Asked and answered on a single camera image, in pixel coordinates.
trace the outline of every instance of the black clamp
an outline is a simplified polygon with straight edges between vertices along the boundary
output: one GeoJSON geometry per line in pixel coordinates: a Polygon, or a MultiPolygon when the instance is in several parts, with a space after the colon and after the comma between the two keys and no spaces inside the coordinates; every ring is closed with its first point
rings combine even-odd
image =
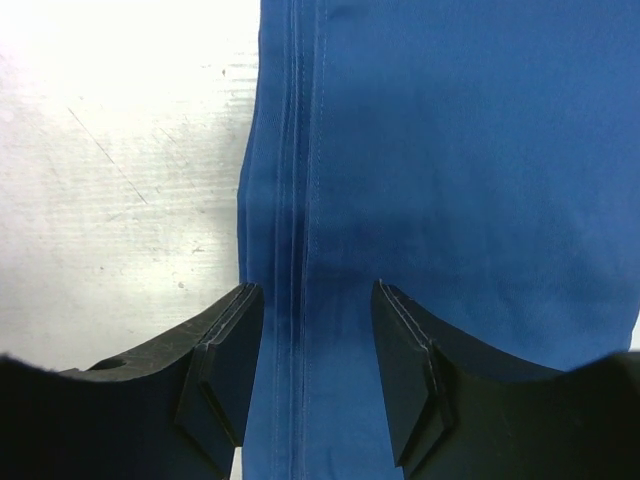
{"type": "Polygon", "coordinates": [[[558,372],[467,335],[381,282],[372,313],[406,479],[637,478],[640,353],[558,372]]]}
{"type": "Polygon", "coordinates": [[[0,478],[224,479],[242,444],[263,296],[241,285],[87,371],[0,359],[0,478]]]}

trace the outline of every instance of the blue trousers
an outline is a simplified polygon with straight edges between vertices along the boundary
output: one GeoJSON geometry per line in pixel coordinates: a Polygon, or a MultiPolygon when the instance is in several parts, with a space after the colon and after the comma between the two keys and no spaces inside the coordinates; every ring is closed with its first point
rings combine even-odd
{"type": "Polygon", "coordinates": [[[571,369],[640,308],[640,2],[262,0],[238,192],[266,294],[248,480],[393,480],[382,278],[571,369]]]}

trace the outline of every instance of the white surface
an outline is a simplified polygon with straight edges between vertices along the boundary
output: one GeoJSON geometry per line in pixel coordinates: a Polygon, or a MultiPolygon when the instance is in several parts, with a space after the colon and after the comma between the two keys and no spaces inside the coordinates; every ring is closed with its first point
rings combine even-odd
{"type": "Polygon", "coordinates": [[[237,283],[258,10],[0,0],[0,351],[88,368],[237,283]]]}

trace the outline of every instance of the scratch mark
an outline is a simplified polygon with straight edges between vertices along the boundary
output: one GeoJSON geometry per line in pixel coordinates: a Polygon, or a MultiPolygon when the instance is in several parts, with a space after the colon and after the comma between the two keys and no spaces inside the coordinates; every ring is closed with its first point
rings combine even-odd
{"type": "Polygon", "coordinates": [[[120,213],[116,213],[115,215],[110,216],[110,217],[109,217],[109,220],[107,220],[107,221],[106,221],[106,222],[104,222],[104,223],[113,222],[116,218],[121,217],[123,213],[124,213],[124,212],[120,212],[120,213]]]}
{"type": "Polygon", "coordinates": [[[54,164],[51,161],[51,159],[49,159],[49,166],[51,167],[51,172],[53,173],[53,175],[58,180],[58,183],[62,183],[61,180],[60,180],[60,174],[58,174],[58,170],[56,170],[56,167],[54,166],[54,164]]]}
{"type": "Polygon", "coordinates": [[[169,135],[169,134],[167,133],[167,131],[166,131],[164,128],[162,128],[162,127],[158,127],[158,128],[160,129],[160,131],[161,131],[162,133],[164,133],[167,137],[169,137],[169,140],[171,140],[174,144],[178,145],[178,142],[176,142],[176,141],[173,139],[173,137],[172,137],[171,135],[169,135]]]}
{"type": "Polygon", "coordinates": [[[113,161],[113,158],[111,158],[111,155],[109,155],[109,153],[104,149],[104,147],[102,145],[100,145],[100,142],[98,142],[98,140],[96,140],[96,138],[91,134],[91,132],[89,131],[89,129],[87,127],[85,127],[84,123],[82,123],[80,121],[80,119],[78,118],[78,116],[73,112],[73,110],[71,110],[71,108],[67,107],[67,110],[69,110],[69,113],[71,115],[73,115],[73,118],[76,119],[76,122],[78,122],[80,124],[80,126],[82,127],[82,129],[87,132],[87,135],[89,135],[89,137],[91,138],[91,140],[93,140],[93,142],[98,146],[98,148],[102,151],[102,153],[105,154],[105,156],[109,159],[109,161],[111,163],[113,163],[113,165],[118,169],[118,172],[120,172],[120,175],[122,175],[122,177],[127,181],[127,183],[129,185],[131,185],[131,188],[133,188],[133,190],[138,194],[138,197],[140,197],[140,200],[142,200],[144,202],[145,205],[149,205],[149,203],[145,200],[145,198],[142,196],[142,194],[138,191],[138,189],[136,188],[136,186],[133,184],[133,182],[131,182],[131,180],[129,180],[127,178],[127,176],[124,174],[124,172],[120,169],[120,167],[118,166],[118,164],[116,162],[113,161]]]}
{"type": "Polygon", "coordinates": [[[500,410],[500,417],[502,418],[502,423],[506,428],[507,431],[507,435],[509,436],[509,438],[513,438],[513,433],[511,432],[511,425],[509,424],[509,420],[507,419],[506,415],[504,414],[504,410],[500,410]]]}

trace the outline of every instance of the blue garment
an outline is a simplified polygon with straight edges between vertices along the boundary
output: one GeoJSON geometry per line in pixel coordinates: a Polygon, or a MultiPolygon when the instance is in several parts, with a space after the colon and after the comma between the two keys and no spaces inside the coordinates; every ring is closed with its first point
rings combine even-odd
{"type": "Polygon", "coordinates": [[[640,2],[262,0],[238,194],[265,288],[248,480],[393,480],[382,278],[571,369],[640,308],[640,2]]]}

